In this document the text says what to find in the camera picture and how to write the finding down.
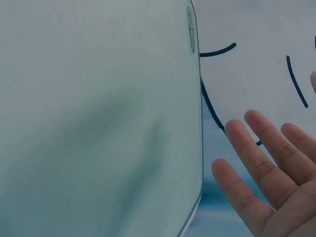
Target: finger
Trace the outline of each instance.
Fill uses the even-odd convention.
[[[266,157],[240,121],[228,122],[225,132],[253,180],[278,210],[298,188],[295,182]]]
[[[311,74],[311,84],[314,89],[314,92],[316,93],[316,72],[312,72]]]
[[[245,120],[267,148],[278,167],[291,177],[297,185],[302,185],[314,178],[316,165],[273,124],[258,111],[248,111]]]
[[[274,211],[260,201],[224,160],[212,164],[212,173],[220,189],[254,236],[261,236]]]
[[[297,126],[286,123],[281,127],[283,135],[312,162],[316,163],[316,139]]]
[[[308,223],[316,214],[315,200],[315,181],[300,186],[283,207],[270,218],[262,236],[288,236],[305,223]]]

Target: knuckle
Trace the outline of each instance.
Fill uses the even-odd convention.
[[[258,182],[267,175],[270,174],[276,166],[269,160],[262,161],[259,165],[255,167],[254,173],[256,174],[256,179]]]
[[[299,153],[298,149],[295,146],[293,146],[291,143],[284,145],[277,152],[277,156],[278,156],[278,160],[279,160],[280,165],[283,165],[283,163],[288,158],[293,157],[298,153]]]
[[[243,215],[244,212],[246,211],[247,207],[250,206],[255,200],[257,199],[257,197],[254,194],[250,194],[245,196],[243,199],[240,200],[239,204],[238,204],[238,212]]]

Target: drawn black line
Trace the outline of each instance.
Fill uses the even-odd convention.
[[[232,50],[233,48],[235,48],[237,46],[236,43],[232,43],[231,45],[229,45],[226,48],[223,48],[221,50],[218,51],[214,51],[214,52],[210,52],[210,53],[200,53],[199,56],[201,58],[206,58],[206,57],[213,57],[213,56],[217,56],[223,53],[227,53],[228,51]]]
[[[291,65],[290,56],[287,56],[287,57],[286,57],[286,62],[287,62],[288,71],[289,71],[289,73],[290,73],[290,76],[291,76],[292,82],[293,82],[293,84],[294,84],[294,86],[295,86],[295,89],[296,89],[296,91],[297,91],[299,97],[301,98],[301,100],[302,100],[302,102],[303,102],[305,108],[308,108],[308,104],[307,104],[307,102],[306,102],[306,100],[305,100],[305,98],[304,98],[304,95],[303,95],[303,93],[302,93],[302,91],[301,91],[301,89],[300,89],[300,86],[298,85],[298,83],[297,83],[297,81],[296,81],[296,78],[295,78],[295,75],[294,75],[294,73],[293,73],[293,69],[292,69],[292,65]]]

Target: white cartoon character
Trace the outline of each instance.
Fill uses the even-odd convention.
[[[204,96],[218,125],[257,109],[277,127],[291,122],[315,136],[316,1],[197,0],[195,8]]]

